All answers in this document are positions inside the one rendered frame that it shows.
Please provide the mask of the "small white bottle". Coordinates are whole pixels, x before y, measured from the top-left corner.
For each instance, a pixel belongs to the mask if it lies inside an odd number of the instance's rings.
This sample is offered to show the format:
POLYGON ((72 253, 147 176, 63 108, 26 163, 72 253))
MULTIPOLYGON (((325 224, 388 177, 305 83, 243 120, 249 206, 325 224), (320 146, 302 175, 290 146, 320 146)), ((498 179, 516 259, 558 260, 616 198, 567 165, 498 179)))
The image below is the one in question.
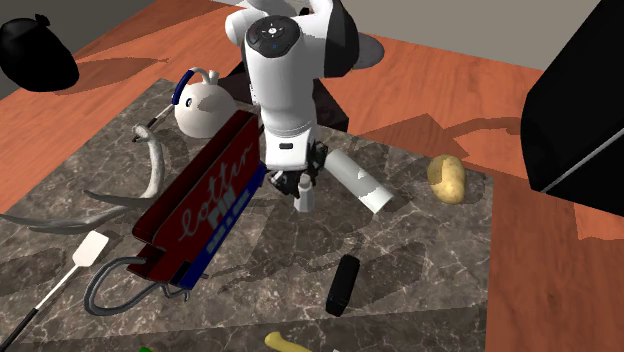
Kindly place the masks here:
POLYGON ((298 183, 299 197, 294 199, 297 211, 308 213, 314 208, 313 185, 309 175, 303 173, 298 183))

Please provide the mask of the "white cylinder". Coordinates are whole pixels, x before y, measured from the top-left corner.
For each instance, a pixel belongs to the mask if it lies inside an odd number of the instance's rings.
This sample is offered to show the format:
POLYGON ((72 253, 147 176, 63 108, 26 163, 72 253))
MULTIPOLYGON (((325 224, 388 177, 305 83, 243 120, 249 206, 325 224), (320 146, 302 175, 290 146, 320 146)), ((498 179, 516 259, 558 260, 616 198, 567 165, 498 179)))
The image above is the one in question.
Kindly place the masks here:
POLYGON ((373 214, 378 213, 393 198, 385 186, 338 149, 327 155, 324 168, 373 214))

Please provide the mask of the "black remote control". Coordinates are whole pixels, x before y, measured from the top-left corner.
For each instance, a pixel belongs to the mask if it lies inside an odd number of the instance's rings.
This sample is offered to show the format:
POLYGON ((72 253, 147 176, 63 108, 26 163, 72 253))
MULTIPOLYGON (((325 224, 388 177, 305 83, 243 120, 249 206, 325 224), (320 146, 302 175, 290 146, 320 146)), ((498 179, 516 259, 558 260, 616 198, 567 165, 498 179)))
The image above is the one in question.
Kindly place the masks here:
POLYGON ((360 268, 360 260, 346 254, 341 257, 333 277, 326 303, 325 311, 335 317, 340 317, 349 304, 351 294, 360 268))

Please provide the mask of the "grey curved horn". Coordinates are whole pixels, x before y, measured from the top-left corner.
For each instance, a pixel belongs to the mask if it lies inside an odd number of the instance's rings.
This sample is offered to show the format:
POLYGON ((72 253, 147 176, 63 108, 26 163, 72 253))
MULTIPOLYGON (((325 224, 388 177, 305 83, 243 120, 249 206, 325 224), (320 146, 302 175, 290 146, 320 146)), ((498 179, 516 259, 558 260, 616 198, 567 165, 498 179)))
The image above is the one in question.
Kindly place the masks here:
POLYGON ((137 124, 132 131, 139 137, 138 142, 148 145, 151 174, 146 190, 138 197, 122 197, 115 195, 98 194, 89 190, 84 193, 95 200, 116 206, 129 208, 149 207, 161 194, 164 182, 165 164, 161 143, 154 133, 145 125, 137 124))

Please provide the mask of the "thin black white stick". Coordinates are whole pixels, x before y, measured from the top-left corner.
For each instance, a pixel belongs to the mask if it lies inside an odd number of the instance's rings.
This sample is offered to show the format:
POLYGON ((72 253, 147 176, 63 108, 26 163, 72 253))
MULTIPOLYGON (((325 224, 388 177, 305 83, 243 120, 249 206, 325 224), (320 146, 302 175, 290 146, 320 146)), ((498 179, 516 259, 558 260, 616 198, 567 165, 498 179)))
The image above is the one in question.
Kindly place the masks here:
POLYGON ((153 117, 146 125, 145 127, 150 129, 152 126, 154 126, 157 122, 159 122, 160 120, 162 120, 163 118, 167 117, 174 109, 174 105, 170 104, 168 105, 165 109, 163 109, 158 115, 156 115, 155 117, 153 117))

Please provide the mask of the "yellow potato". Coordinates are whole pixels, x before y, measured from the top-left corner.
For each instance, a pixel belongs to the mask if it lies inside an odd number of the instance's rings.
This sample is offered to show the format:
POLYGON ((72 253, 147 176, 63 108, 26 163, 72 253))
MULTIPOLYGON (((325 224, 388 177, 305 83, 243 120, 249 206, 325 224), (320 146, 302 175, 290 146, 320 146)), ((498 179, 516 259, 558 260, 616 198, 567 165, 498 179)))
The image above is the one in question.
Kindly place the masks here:
POLYGON ((459 204, 466 194, 466 171, 461 160, 439 155, 427 168, 427 179, 433 194, 443 203, 459 204))

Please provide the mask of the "yellow rounded object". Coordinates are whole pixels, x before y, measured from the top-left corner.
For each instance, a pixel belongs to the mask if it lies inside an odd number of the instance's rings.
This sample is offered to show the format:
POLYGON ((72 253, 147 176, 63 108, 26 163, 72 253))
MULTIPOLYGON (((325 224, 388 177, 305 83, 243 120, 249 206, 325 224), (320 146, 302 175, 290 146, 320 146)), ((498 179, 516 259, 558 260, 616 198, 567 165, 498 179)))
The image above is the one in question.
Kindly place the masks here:
POLYGON ((284 339, 279 331, 266 335, 264 343, 278 352, 312 352, 311 350, 284 339))

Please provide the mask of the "black cabinet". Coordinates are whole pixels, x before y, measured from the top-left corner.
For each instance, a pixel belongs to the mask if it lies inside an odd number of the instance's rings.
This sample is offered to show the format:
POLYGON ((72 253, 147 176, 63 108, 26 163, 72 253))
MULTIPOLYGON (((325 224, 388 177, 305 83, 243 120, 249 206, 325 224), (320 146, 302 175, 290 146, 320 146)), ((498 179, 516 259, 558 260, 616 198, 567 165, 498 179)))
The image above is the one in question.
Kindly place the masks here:
POLYGON ((532 190, 624 217, 624 0, 600 0, 527 93, 532 190))

